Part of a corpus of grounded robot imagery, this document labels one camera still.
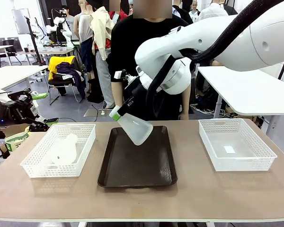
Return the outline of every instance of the red shirt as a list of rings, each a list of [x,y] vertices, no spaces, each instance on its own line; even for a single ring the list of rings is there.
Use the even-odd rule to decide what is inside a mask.
[[[110,11],[108,14],[110,16],[110,19],[112,20],[113,17],[114,17],[115,12],[114,11]],[[127,18],[127,14],[124,13],[123,10],[121,10],[120,13],[119,13],[119,17],[120,17],[120,20],[124,20],[125,18]]]

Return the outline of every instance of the plastic bottle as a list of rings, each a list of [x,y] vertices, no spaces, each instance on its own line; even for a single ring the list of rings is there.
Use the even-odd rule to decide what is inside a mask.
[[[151,134],[153,125],[127,113],[120,116],[119,109],[120,107],[116,106],[109,116],[120,124],[135,145],[143,144]]]

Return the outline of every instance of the black chair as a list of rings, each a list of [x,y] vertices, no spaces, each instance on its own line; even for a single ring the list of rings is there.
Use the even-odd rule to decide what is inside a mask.
[[[16,57],[17,56],[16,55],[17,51],[15,50],[15,47],[14,47],[14,41],[15,40],[4,40],[3,41],[3,46],[7,46],[7,45],[13,45],[13,46],[6,48],[6,51],[7,51],[7,54],[8,54],[7,56],[6,56],[5,53],[4,54],[0,54],[0,68],[1,68],[1,58],[7,58],[7,57],[9,58],[9,60],[10,60],[10,57],[15,57],[18,60],[18,62],[20,63],[20,65],[22,65],[22,63]]]

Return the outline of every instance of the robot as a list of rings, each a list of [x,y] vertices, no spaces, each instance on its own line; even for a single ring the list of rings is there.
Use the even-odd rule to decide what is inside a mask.
[[[70,30],[70,27],[69,25],[67,24],[66,22],[66,10],[65,9],[62,9],[60,10],[60,15],[61,17],[56,17],[54,20],[53,20],[53,23],[55,24],[54,26],[50,26],[50,25],[47,25],[46,26],[46,33],[47,33],[47,36],[51,36],[51,33],[52,32],[56,32],[57,31],[57,28],[59,26],[59,24],[62,24],[63,26],[63,36],[65,37],[66,39],[66,42],[67,42],[67,47],[69,48],[73,48],[74,47],[74,44],[71,42],[71,35],[72,35],[72,32]]]
[[[115,73],[116,79],[128,80],[125,92],[131,97],[111,117],[118,120],[128,113],[145,90],[149,110],[157,91],[181,94],[191,82],[190,63],[212,59],[236,71],[284,62],[284,0],[254,0],[239,15],[207,18],[144,42],[135,55],[139,76]]]
[[[11,125],[30,124],[29,130],[47,131],[47,124],[57,122],[58,118],[47,120],[38,114],[29,88],[9,94],[0,90],[0,129]]]

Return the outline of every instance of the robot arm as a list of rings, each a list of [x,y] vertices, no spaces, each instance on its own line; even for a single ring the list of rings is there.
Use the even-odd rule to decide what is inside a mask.
[[[47,35],[50,36],[50,34],[52,32],[56,32],[57,31],[57,28],[59,26],[59,24],[62,24],[63,26],[63,36],[65,37],[66,41],[67,41],[67,46],[70,47],[70,48],[73,48],[73,44],[71,43],[71,35],[72,35],[72,32],[66,22],[66,19],[64,17],[56,17],[54,20],[53,20],[53,23],[55,24],[54,26],[50,26],[50,25],[47,25],[46,26],[46,32],[47,32]]]
[[[284,0],[254,0],[238,16],[208,18],[144,42],[135,55],[139,76],[131,77],[126,71],[115,74],[129,81],[126,89],[132,97],[116,107],[117,116],[111,117],[118,121],[128,113],[135,96],[145,94],[140,92],[143,89],[147,109],[153,108],[158,89],[171,95],[182,93],[190,85],[191,61],[211,59],[236,71],[284,62]]]

